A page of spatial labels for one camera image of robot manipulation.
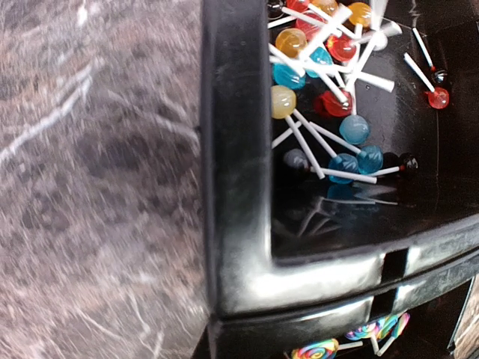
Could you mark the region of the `black three-compartment candy tray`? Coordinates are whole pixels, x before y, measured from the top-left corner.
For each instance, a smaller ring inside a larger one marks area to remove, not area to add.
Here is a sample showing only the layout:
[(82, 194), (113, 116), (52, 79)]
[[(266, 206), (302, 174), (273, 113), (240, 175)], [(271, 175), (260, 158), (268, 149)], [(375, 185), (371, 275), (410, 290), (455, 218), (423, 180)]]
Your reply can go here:
[(280, 162), (264, 1), (206, 1), (201, 129), (210, 323), (197, 358), (327, 357), (319, 342), (391, 314), (387, 358), (476, 358), (478, 3), (391, 1), (402, 34), (356, 85), (368, 143), (403, 173), (337, 185)]

